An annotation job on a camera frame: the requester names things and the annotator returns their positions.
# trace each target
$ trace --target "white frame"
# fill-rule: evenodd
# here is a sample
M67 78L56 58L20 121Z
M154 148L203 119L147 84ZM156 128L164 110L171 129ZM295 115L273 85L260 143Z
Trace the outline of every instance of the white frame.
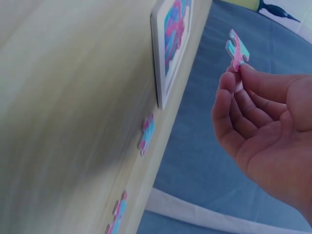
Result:
M194 0L190 0L190 14L189 14L189 25L186 39L181 43L181 54L178 58L175 70L171 78L168 79L166 84L166 72L165 72L165 40L164 40L164 20L167 16L170 8L173 6L175 0L158 0L155 8L151 14L151 27L152 27L152 38L153 38L153 53L154 53L154 64L155 64L155 75L156 75L156 86L157 86L157 99L158 107L164 109L168 101L169 94L171 92L173 83L176 79L176 74L181 64L185 48L187 46L192 26L193 18L193 5Z

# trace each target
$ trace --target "wooden surface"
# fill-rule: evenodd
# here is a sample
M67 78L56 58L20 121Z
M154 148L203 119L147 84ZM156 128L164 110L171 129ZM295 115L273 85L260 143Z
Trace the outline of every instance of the wooden surface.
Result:
M120 233L135 233L211 4L195 0L180 79L142 159L155 2L0 2L0 234L104 233L125 188Z

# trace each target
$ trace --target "hand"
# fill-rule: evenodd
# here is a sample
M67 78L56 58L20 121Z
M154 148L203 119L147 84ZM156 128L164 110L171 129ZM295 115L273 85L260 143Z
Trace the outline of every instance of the hand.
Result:
M240 169L312 224L312 76L229 67L212 120L220 145Z

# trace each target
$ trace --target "puzzle piece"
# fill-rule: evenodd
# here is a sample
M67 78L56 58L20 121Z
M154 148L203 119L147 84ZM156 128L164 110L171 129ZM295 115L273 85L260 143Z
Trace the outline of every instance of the puzzle piece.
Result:
M113 210L114 221L113 223L107 226L105 234L117 234L118 233L123 214L125 213L126 208L127 208L127 198L128 198L128 192L123 191L121 199L116 202L116 205Z
M151 115L143 122L142 125L143 136L140 143L137 145L142 157L145 156L147 148L152 140L154 130L155 130L154 115Z
M228 40L225 45L225 49L228 51L230 56L232 57L232 67L233 69L238 72L238 68L240 65L244 63L244 58L246 61L249 60L249 52L244 46L243 42L239 39L237 33L234 31L234 29L230 30L230 38L233 39L233 43Z

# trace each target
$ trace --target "white rug border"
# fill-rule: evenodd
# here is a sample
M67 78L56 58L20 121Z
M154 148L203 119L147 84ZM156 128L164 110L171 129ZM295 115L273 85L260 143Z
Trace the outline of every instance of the white rug border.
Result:
M233 234L311 234L220 214L152 188L145 210L193 225Z

